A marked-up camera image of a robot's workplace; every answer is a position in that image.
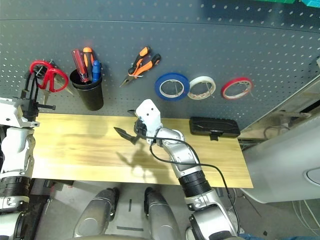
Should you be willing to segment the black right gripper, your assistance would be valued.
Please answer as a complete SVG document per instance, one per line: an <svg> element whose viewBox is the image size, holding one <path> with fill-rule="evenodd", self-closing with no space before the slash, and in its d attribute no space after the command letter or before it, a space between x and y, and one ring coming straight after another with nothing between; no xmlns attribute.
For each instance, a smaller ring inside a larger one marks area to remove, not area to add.
<svg viewBox="0 0 320 240"><path fill-rule="evenodd" d="M127 110L127 113L130 114L133 117L138 118L136 111L134 109ZM133 145L135 145L139 139L146 140L147 139L147 126L144 124L144 122L141 120L141 118L138 118L133 127L133 131L135 133L135 136L130 135L125 130L114 127L114 130L125 140L129 141Z"/></svg>

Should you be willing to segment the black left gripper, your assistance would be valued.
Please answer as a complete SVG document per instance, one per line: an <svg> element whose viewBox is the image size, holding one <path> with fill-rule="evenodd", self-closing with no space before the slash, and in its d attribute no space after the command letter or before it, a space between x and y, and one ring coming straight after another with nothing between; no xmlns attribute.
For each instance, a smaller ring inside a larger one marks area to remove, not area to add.
<svg viewBox="0 0 320 240"><path fill-rule="evenodd" d="M31 99L32 93L29 91L31 76L31 74L27 74L25 76L25 85L23 88L24 99L20 101L20 106L24 118L36 118L39 115L39 109L56 109L55 105L40 104L39 102L37 102L39 86L38 78L36 76L33 77L33 99Z"/></svg>

